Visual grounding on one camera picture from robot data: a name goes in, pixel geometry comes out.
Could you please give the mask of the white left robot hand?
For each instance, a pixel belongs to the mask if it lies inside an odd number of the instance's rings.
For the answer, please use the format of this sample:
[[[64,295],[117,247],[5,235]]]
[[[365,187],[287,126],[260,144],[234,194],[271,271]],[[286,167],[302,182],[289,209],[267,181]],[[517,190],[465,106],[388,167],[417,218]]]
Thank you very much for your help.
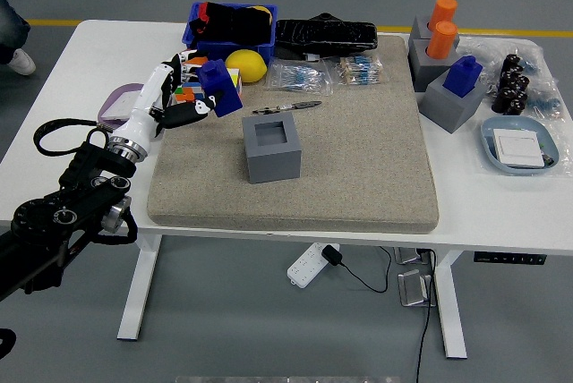
[[[194,50],[185,50],[154,69],[143,85],[128,121],[111,135],[108,144],[110,149],[123,147],[144,157],[150,150],[151,139],[161,129],[199,122],[216,108],[223,98],[221,90],[205,93],[204,98],[193,102],[170,104],[176,89],[194,75],[195,69],[184,63],[195,55]]]

